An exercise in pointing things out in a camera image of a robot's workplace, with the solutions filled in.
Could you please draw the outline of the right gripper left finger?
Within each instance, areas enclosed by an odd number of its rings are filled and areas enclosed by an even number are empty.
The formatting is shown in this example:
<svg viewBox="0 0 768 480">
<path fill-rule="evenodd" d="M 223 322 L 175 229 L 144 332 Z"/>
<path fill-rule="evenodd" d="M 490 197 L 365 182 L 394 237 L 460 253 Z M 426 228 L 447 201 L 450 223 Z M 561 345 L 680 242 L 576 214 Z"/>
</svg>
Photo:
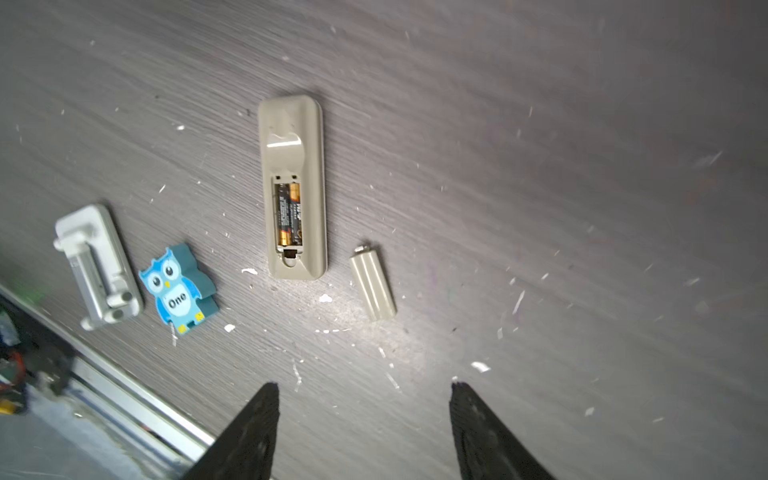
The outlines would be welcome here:
<svg viewBox="0 0 768 480">
<path fill-rule="evenodd" d="M 279 416 L 278 384 L 265 383 L 183 479 L 271 479 Z"/>
</svg>

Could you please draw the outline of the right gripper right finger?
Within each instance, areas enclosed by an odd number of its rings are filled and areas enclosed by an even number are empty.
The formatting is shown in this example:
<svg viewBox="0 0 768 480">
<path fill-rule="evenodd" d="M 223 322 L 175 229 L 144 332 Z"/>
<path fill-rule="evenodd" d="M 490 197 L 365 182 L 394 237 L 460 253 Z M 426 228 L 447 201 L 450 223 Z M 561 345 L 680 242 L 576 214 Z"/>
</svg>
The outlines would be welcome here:
<svg viewBox="0 0 768 480">
<path fill-rule="evenodd" d="M 451 389 L 450 421 L 462 479 L 554 479 L 468 383 L 454 381 Z"/>
</svg>

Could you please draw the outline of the beige battery cover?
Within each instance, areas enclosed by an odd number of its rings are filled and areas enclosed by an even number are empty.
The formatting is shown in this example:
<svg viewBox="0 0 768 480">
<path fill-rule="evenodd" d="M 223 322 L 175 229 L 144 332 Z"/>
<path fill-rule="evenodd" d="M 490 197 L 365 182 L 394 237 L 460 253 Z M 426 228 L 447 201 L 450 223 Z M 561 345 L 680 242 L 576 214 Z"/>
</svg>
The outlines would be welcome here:
<svg viewBox="0 0 768 480">
<path fill-rule="evenodd" d="M 359 245 L 350 257 L 350 265 L 369 318 L 392 320 L 396 305 L 377 251 L 370 245 Z"/>
</svg>

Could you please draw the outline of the white remote control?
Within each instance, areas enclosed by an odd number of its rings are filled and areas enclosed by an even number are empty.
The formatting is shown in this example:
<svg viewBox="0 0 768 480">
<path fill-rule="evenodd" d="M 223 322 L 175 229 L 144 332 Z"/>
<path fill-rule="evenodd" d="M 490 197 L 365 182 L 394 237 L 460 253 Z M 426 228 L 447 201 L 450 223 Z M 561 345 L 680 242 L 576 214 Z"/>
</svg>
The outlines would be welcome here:
<svg viewBox="0 0 768 480">
<path fill-rule="evenodd" d="M 267 99 L 258 127 L 268 270 L 317 280 L 328 268 L 321 106 L 308 95 Z"/>
</svg>

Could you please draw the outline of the brown AA battery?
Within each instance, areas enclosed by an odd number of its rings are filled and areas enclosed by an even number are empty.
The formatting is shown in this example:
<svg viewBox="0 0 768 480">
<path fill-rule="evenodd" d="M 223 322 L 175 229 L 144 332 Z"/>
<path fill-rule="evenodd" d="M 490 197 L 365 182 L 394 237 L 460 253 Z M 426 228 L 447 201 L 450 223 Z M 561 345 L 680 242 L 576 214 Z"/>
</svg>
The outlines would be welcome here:
<svg viewBox="0 0 768 480">
<path fill-rule="evenodd" d="M 302 245 L 302 225 L 301 225 L 301 198 L 300 184 L 293 182 L 288 185 L 289 188 L 289 220 L 291 225 L 292 245 Z"/>
</svg>

